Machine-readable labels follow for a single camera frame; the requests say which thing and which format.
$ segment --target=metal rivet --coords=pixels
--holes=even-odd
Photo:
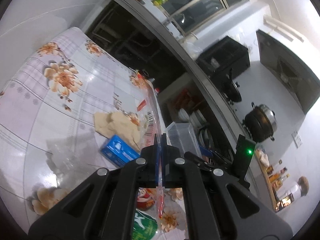
[[[184,164],[186,161],[183,159],[183,158],[176,158],[174,160],[175,163],[179,164],[179,165],[182,165]]]
[[[107,173],[108,173],[108,170],[105,169],[105,168],[98,169],[98,171],[97,171],[97,174],[98,174],[99,176],[104,176],[104,175],[106,175]]]
[[[146,163],[146,159],[145,158],[138,158],[136,159],[136,163],[139,165],[145,164]]]
[[[223,170],[222,169],[214,169],[213,174],[216,176],[222,176],[223,175]]]

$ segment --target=electrical outlet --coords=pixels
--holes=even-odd
[[[299,148],[302,145],[302,141],[297,130],[295,130],[292,133],[292,137],[293,137],[294,143],[296,144],[296,147]]]

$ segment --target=blue tissue package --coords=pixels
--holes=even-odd
[[[101,148],[101,152],[118,167],[123,167],[129,161],[140,157],[116,134]]]

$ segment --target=green package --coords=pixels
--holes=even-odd
[[[157,221],[136,209],[132,240],[151,240],[158,230]]]

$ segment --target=transparent plastic container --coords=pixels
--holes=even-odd
[[[171,145],[179,148],[181,157],[184,157],[185,152],[192,152],[194,155],[202,158],[196,135],[191,123],[172,122],[167,127],[167,136],[171,142]]]

